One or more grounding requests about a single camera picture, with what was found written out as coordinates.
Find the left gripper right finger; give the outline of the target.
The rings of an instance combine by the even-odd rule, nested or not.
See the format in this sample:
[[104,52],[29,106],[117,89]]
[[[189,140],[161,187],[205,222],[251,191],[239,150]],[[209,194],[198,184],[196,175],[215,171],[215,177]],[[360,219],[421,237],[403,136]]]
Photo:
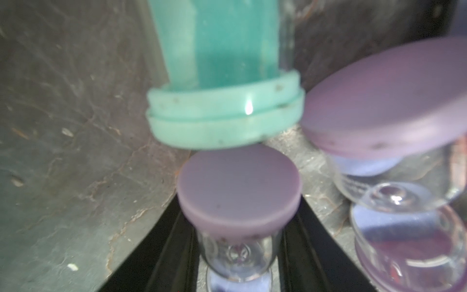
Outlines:
[[327,232],[305,198],[286,225],[278,252],[283,292],[375,292]]

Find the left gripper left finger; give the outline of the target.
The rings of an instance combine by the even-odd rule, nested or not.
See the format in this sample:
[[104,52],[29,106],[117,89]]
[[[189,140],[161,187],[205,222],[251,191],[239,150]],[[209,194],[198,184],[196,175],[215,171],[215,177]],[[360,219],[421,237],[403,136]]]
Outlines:
[[196,292],[197,233],[174,197],[158,222],[100,287],[101,292]]

